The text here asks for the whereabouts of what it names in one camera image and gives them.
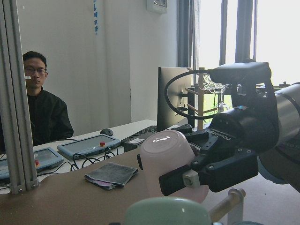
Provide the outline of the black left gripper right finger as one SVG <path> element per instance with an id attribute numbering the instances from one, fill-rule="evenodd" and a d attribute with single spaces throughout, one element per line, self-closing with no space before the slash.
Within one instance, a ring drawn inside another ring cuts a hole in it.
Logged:
<path id="1" fill-rule="evenodd" d="M 209 163 L 196 171 L 189 165 L 161 175 L 158 180 L 163 195 L 168 196 L 185 187 L 207 185 L 212 192 L 220 192 L 258 174 L 257 154 L 253 150 L 236 150 L 228 159 Z"/>

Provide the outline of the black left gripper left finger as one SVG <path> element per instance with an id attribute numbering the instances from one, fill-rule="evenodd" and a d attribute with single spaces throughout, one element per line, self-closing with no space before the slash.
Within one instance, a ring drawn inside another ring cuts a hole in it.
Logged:
<path id="1" fill-rule="evenodd" d="M 140 154 L 137 154 L 136 158 L 137 158 L 137 161 L 138 161 L 139 168 L 141 170 L 143 170 L 143 164 L 142 164 L 142 160 L 141 160 Z"/>

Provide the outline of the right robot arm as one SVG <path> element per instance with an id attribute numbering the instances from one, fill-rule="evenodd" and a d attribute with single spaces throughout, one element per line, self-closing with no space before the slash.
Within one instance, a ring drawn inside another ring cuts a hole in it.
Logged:
<path id="1" fill-rule="evenodd" d="M 268 93 L 218 113 L 194 132 L 167 129 L 148 137 L 137 160 L 152 196 L 219 192 L 260 174 L 299 185 L 300 85 Z"/>

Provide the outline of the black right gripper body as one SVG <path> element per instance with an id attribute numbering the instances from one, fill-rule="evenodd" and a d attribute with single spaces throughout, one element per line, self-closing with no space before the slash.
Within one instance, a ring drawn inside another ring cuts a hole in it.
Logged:
<path id="1" fill-rule="evenodd" d="M 219 113 L 207 128 L 186 134 L 189 142 L 200 147 L 191 163 L 193 169 L 228 159 L 237 149 L 268 150 L 275 146 L 278 138 L 277 111 L 246 106 Z"/>

